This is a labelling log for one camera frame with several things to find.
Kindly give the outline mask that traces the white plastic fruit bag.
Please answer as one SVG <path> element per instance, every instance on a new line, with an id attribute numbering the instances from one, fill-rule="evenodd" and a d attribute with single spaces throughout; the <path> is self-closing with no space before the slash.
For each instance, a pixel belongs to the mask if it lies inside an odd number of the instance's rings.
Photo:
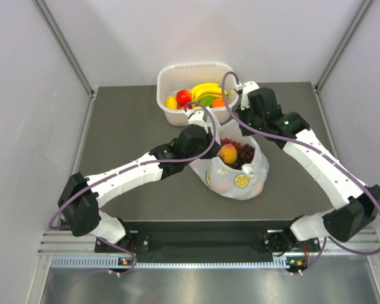
<path id="1" fill-rule="evenodd" d="M 238 124 L 230 122 L 217 127 L 218 138 L 232 139 L 241 144 L 249 144 L 255 148 L 251 163 L 240 170 L 226 165 L 220 157 L 211 160 L 196 160 L 190 164 L 196 175 L 213 192 L 234 200 L 249 200 L 259 195 L 269 172 L 269 162 L 262 153 L 258 143 L 251 136 L 242 136 Z"/>

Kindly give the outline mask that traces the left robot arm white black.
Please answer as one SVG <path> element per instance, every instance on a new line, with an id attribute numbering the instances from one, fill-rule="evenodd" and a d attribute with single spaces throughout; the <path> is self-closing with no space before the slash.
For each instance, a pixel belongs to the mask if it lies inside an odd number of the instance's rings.
<path id="1" fill-rule="evenodd" d="M 58 208 L 72 235 L 91 234 L 107 240 L 117 251 L 126 250 L 130 246 L 130 234 L 121 220 L 102 212 L 101 208 L 123 193 L 182 172 L 195 160 L 215 157 L 220 149 L 216 135 L 215 127 L 192 124 L 171 142 L 126 165 L 88 177 L 80 172 L 71 175 L 58 200 Z"/>

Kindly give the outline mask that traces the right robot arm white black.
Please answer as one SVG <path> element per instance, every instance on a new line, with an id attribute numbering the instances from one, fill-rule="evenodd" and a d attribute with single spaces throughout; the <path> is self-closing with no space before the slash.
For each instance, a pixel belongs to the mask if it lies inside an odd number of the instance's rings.
<path id="1" fill-rule="evenodd" d="M 248 82 L 236 92 L 242 134 L 264 132 L 266 139 L 275 142 L 310 174 L 332 204 L 328 212 L 297 218 L 283 234 L 287 249 L 296 251 L 312 238 L 331 237 L 345 243 L 374 221 L 380 205 L 380 186 L 369 187 L 349 177 L 299 114 L 282 112 L 272 89 Z"/>

